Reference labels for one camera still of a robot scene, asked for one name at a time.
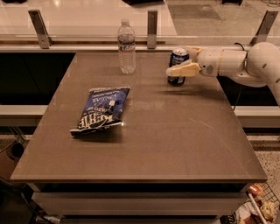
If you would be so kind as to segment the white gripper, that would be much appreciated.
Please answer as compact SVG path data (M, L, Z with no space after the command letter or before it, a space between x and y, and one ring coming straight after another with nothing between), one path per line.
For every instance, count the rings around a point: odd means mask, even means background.
M208 77L216 77L219 72L223 50L221 48L206 48L186 45L189 60L166 69L171 77L193 77L198 73Z

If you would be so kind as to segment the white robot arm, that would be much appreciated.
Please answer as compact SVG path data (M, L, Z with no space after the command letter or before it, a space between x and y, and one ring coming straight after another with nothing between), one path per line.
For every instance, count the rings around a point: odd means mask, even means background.
M277 46L261 42L247 51L197 46L186 46L185 49L190 59L169 67L167 76L224 76L244 86L267 86L280 105L280 49Z

